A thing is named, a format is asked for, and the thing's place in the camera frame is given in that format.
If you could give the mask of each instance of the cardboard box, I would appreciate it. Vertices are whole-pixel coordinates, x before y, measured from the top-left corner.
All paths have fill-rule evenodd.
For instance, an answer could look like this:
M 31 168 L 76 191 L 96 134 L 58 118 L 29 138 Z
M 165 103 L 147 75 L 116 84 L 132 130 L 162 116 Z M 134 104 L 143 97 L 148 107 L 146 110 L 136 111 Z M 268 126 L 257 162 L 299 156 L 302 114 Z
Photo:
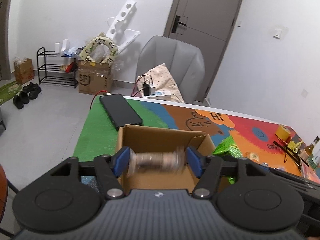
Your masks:
M 24 84 L 35 77 L 35 73 L 33 71 L 32 60 L 27 59 L 25 62 L 19 64 L 17 61 L 13 62 L 14 64 L 14 76 L 16 77 L 16 81 L 20 84 Z
M 110 91 L 113 78 L 108 64 L 78 62 L 79 93 L 95 95 L 100 90 Z
M 135 153 L 171 152 L 178 146 L 193 146 L 207 156 L 215 146 L 208 134 L 200 131 L 182 131 L 139 125 L 126 125 L 118 132 L 116 151 L 122 146 L 130 147 Z M 193 175 L 188 165 L 182 172 L 146 171 L 131 177 L 123 174 L 120 183 L 126 193 L 131 189 L 187 189 L 192 192 L 199 179 Z

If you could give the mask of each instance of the door lock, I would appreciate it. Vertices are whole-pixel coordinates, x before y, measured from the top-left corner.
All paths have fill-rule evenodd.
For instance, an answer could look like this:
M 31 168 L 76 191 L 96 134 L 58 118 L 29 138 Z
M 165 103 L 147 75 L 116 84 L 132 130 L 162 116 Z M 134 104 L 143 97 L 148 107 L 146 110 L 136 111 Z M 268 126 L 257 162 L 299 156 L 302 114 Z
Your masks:
M 180 16 L 176 15 L 176 18 L 174 19 L 172 31 L 171 31 L 172 33 L 176 33 L 178 24 L 181 24 L 183 26 L 187 26 L 185 23 L 179 22 L 179 20 L 180 20 Z

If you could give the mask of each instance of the cartoon bear painting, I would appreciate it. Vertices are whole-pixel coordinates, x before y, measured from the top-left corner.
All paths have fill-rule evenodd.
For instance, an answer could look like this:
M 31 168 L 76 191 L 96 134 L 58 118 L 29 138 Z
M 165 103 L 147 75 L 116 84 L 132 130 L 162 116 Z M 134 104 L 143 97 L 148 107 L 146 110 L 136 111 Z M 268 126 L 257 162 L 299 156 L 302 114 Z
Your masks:
M 210 121 L 207 117 L 198 114 L 194 109 L 169 105 L 164 105 L 164 108 L 173 118 L 179 116 L 179 118 L 174 118 L 179 130 L 203 131 L 210 136 L 216 134 L 224 135 L 224 132 L 218 125 Z

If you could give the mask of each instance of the smartphone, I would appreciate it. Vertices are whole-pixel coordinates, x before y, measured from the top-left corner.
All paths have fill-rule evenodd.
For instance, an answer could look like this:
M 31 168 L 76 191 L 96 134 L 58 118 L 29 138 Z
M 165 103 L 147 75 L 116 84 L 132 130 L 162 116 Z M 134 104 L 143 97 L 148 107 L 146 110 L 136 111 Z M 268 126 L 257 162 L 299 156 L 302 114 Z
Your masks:
M 100 102 L 116 130 L 119 130 L 120 127 L 126 124 L 142 125 L 141 117 L 122 95 L 112 94 L 101 96 Z

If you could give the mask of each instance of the white charger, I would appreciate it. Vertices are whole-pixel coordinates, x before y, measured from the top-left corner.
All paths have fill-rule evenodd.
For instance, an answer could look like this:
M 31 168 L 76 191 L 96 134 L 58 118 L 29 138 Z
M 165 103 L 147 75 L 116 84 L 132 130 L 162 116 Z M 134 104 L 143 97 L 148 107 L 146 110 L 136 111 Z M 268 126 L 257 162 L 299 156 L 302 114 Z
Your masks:
M 156 86 L 152 83 L 150 84 L 150 95 L 153 96 L 156 94 Z

